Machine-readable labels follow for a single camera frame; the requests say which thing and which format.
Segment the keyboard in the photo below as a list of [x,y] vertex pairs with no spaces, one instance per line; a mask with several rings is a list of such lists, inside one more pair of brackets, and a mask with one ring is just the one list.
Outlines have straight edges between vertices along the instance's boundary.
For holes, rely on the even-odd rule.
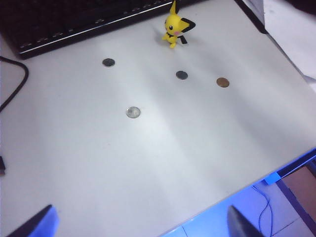
[[[198,0],[177,0],[178,5]],[[0,0],[0,31],[21,58],[162,13],[172,0]]]

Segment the white desk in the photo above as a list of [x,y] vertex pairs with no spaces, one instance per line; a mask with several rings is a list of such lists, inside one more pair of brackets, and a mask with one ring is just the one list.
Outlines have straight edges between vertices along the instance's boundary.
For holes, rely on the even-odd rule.
[[[188,46],[160,16],[25,61],[1,114],[2,236],[51,203],[58,237],[156,237],[316,145],[315,93],[234,1],[180,14]],[[1,67],[3,100],[22,72]]]

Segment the copper coin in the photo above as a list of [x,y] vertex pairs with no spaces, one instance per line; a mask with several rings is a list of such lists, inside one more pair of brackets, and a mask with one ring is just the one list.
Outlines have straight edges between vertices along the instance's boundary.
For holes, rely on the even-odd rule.
[[229,81],[226,78],[218,78],[216,83],[220,87],[224,87],[224,88],[229,86]]

